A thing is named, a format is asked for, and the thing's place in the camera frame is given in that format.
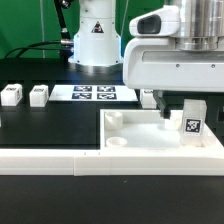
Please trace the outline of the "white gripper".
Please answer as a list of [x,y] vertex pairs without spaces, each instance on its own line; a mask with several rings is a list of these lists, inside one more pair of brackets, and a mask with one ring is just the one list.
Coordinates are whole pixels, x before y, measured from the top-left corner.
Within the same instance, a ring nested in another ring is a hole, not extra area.
[[224,50],[181,51],[172,38],[134,38],[125,49],[123,82],[154,90],[160,115],[169,119],[163,91],[224,92]]

